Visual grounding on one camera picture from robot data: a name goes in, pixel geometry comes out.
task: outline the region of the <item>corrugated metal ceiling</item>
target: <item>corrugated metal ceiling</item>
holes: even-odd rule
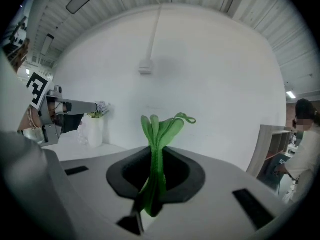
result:
[[[33,60],[40,59],[51,66],[73,41],[91,27],[126,10],[157,3],[155,0],[91,0],[76,14],[71,14],[66,9],[71,0],[47,1],[42,5],[45,10],[34,37]],[[320,90],[318,50],[307,26],[288,0],[238,0],[236,6],[237,0],[159,1],[211,8],[250,26],[269,41],[286,89],[293,89],[297,94]],[[39,53],[47,34],[55,39],[47,55],[41,57]]]

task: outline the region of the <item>white wall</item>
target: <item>white wall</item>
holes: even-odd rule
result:
[[[258,33],[212,10],[163,6],[152,75],[138,73],[157,6],[127,12],[92,29],[62,55],[54,82],[68,99],[114,105],[108,140],[126,149],[147,145],[140,117],[178,112],[195,117],[171,146],[246,170],[260,124],[286,124],[279,65]]]

